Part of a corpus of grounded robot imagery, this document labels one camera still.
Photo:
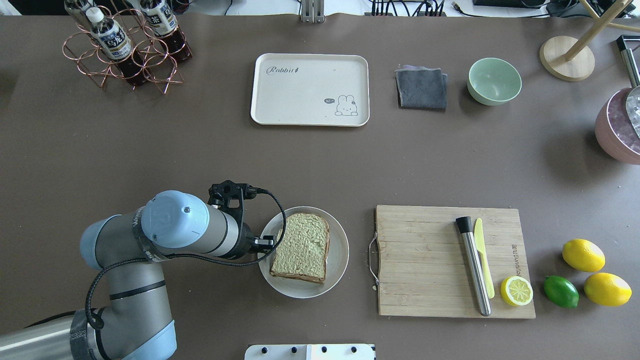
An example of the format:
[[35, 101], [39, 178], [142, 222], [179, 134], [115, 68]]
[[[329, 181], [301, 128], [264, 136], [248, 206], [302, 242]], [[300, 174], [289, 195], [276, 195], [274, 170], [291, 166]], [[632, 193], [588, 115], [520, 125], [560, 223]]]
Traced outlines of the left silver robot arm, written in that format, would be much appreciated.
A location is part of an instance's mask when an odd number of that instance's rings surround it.
[[80, 251], [98, 270], [82, 309], [1, 337], [3, 360], [167, 360], [177, 348], [162, 264], [192, 258], [239, 267], [249, 253], [268, 256], [281, 243], [254, 236], [243, 203], [267, 189], [230, 180], [209, 200], [177, 190], [156, 194], [135, 212], [90, 225]]

